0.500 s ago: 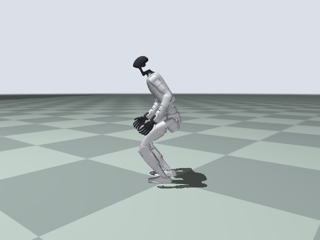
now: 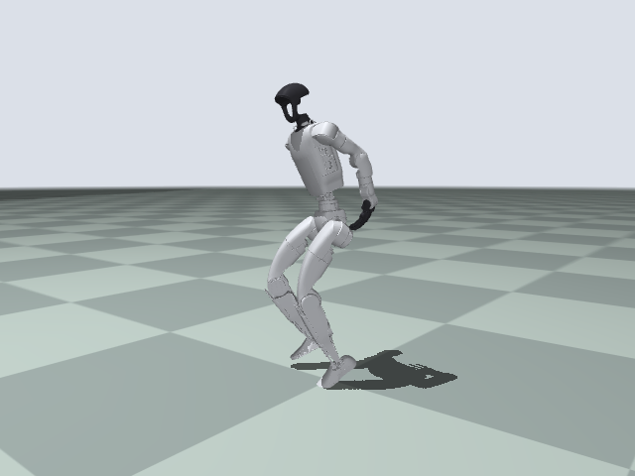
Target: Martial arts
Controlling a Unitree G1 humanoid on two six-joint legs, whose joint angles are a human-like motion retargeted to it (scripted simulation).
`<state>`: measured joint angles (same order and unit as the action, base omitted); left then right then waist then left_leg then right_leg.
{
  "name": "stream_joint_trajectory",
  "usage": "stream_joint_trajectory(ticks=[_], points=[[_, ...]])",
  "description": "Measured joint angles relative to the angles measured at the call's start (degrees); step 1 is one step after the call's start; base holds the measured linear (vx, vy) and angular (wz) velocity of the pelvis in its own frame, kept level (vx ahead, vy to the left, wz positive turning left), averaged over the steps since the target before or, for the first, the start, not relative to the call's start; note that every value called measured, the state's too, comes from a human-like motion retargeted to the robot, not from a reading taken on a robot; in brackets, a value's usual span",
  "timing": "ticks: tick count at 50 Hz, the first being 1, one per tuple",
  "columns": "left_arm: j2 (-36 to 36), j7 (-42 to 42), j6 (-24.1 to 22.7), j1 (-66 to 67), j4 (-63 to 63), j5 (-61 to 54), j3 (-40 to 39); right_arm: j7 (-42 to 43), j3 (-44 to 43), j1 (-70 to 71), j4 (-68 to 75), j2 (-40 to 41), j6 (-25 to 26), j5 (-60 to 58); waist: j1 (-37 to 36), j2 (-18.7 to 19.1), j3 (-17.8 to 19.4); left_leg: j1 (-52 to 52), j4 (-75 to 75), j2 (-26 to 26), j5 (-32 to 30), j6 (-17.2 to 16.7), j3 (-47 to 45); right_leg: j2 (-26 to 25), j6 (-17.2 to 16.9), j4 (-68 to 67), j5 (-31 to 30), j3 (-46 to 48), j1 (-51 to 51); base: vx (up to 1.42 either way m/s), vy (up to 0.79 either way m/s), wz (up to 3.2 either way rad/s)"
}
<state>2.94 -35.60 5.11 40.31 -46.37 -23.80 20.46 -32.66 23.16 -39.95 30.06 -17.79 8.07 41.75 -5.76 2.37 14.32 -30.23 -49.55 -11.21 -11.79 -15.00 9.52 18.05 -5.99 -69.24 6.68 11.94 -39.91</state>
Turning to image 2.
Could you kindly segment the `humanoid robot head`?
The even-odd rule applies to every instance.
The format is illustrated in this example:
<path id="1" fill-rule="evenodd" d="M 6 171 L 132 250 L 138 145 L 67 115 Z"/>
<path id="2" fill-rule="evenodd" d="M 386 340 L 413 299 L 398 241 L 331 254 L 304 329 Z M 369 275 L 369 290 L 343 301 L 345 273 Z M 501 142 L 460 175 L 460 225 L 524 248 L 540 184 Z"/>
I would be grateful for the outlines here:
<path id="1" fill-rule="evenodd" d="M 294 122 L 297 123 L 298 127 L 295 132 L 298 132 L 307 126 L 307 125 L 301 126 L 302 123 L 307 121 L 310 123 L 311 118 L 308 116 L 308 114 L 307 113 L 298 114 L 298 110 L 297 110 L 297 105 L 301 103 L 301 97 L 304 97 L 308 95 L 309 93 L 310 93 L 309 90 L 304 85 L 299 83 L 290 83 L 284 86 L 283 88 L 281 88 L 279 92 L 277 93 L 277 95 L 275 96 L 275 101 L 279 105 L 281 105 L 286 119 L 290 123 L 294 123 Z M 291 117 L 288 113 L 287 105 L 289 103 L 292 104 L 293 117 Z M 313 123 L 314 122 L 311 121 L 311 124 Z"/>

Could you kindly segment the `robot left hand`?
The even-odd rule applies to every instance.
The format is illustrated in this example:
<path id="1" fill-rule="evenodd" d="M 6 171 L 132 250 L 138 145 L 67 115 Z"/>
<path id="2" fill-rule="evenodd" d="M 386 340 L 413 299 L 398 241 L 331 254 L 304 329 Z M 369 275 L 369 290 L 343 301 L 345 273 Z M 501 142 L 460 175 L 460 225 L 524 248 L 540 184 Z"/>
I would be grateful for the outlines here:
<path id="1" fill-rule="evenodd" d="M 350 226 L 348 226 L 350 230 L 357 230 L 357 229 L 361 228 L 361 226 L 364 225 L 365 222 L 368 221 L 368 219 L 371 216 L 371 213 L 375 209 L 375 206 L 372 209 L 369 209 L 370 206 L 371 206 L 370 201 L 365 199 L 363 201 L 362 206 L 361 206 L 363 211 L 361 212 L 361 214 L 359 216 L 359 219 L 356 222 L 354 222 L 353 224 L 351 224 Z"/>

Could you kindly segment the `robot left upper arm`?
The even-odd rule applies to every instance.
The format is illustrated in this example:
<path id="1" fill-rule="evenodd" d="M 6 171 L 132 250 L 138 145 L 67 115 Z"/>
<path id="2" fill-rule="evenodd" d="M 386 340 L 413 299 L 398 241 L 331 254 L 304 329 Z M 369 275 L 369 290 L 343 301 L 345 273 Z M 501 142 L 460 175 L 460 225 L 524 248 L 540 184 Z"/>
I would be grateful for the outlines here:
<path id="1" fill-rule="evenodd" d="M 325 121 L 313 127 L 312 138 L 323 145 L 332 146 L 343 154 L 348 154 L 349 163 L 353 168 L 357 168 L 355 159 L 359 154 L 366 152 L 340 132 L 339 128 L 331 122 Z M 368 156 L 367 156 L 368 157 Z"/>

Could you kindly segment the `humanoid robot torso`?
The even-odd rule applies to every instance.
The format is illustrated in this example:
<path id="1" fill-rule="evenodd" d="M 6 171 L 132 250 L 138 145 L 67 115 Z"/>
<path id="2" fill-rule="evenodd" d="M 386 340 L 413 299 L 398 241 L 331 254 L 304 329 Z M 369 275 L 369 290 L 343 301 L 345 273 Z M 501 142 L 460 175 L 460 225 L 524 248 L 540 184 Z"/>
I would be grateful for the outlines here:
<path id="1" fill-rule="evenodd" d="M 311 121 L 314 123 L 311 124 Z M 311 196 L 317 197 L 318 211 L 315 212 L 315 225 L 317 232 L 328 221 L 338 218 L 346 224 L 344 209 L 339 208 L 338 199 L 332 192 L 343 187 L 342 167 L 337 150 L 332 146 L 323 145 L 312 138 L 313 127 L 322 122 L 304 122 L 306 126 L 298 132 L 294 131 L 288 138 L 288 145 L 292 159 L 299 171 L 305 187 Z M 308 125 L 309 124 L 309 125 Z"/>

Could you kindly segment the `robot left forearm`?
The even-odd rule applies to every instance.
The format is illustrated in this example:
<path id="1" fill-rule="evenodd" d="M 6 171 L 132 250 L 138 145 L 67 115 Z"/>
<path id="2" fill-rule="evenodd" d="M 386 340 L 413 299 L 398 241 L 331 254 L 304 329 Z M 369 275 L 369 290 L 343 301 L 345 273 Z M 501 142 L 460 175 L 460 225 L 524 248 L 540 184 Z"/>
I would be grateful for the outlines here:
<path id="1" fill-rule="evenodd" d="M 359 182 L 362 203 L 365 199 L 369 200 L 371 203 L 369 209 L 372 209 L 378 204 L 378 198 L 375 195 L 375 189 L 372 181 L 372 166 L 365 154 L 359 154 L 355 159 L 355 163 L 358 167 L 356 177 L 358 178 Z"/>

